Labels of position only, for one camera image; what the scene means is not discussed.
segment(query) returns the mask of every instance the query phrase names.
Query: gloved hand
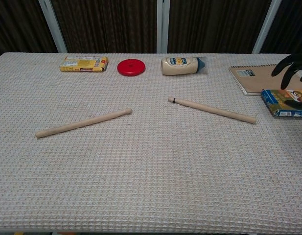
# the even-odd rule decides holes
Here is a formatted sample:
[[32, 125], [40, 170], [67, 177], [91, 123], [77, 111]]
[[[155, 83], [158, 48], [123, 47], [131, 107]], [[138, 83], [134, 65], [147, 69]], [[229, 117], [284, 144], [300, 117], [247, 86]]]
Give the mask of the gloved hand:
[[272, 76], [278, 75], [285, 67], [291, 65], [283, 76], [281, 89], [284, 90], [289, 85], [292, 76], [302, 70], [302, 54], [292, 54], [281, 60], [272, 71]]

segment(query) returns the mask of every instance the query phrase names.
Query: squeeze bottle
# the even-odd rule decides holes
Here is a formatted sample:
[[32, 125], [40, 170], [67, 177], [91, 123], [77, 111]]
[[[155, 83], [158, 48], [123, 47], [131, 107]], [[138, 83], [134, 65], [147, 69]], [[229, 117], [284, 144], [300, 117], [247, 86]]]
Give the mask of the squeeze bottle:
[[206, 57], [167, 57], [162, 59], [163, 75], [207, 73]]

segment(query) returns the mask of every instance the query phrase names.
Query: red plastic disc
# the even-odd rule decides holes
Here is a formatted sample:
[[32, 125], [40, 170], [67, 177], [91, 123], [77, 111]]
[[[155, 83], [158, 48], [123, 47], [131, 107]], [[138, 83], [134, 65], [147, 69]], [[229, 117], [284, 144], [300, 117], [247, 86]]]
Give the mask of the red plastic disc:
[[124, 76], [136, 76], [145, 71], [145, 64], [137, 59], [123, 60], [118, 64], [117, 70]]

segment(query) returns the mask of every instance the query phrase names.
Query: yellow box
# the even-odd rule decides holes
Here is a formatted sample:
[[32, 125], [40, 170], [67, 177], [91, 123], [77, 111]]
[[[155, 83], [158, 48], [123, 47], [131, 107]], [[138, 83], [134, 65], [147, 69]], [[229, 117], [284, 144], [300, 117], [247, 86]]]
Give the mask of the yellow box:
[[106, 56], [66, 56], [59, 69], [62, 72], [103, 72], [107, 64]]

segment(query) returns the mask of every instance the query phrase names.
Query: dark curtain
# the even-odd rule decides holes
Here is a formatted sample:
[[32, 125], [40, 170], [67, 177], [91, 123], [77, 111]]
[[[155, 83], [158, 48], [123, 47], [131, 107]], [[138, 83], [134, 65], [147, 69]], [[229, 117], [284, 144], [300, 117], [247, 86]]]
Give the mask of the dark curtain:
[[37, 0], [0, 0], [0, 55], [57, 52]]
[[169, 53], [251, 53], [271, 0], [171, 0]]
[[302, 53], [302, 0], [283, 0], [261, 53]]
[[156, 0], [52, 0], [70, 53], [156, 53]]

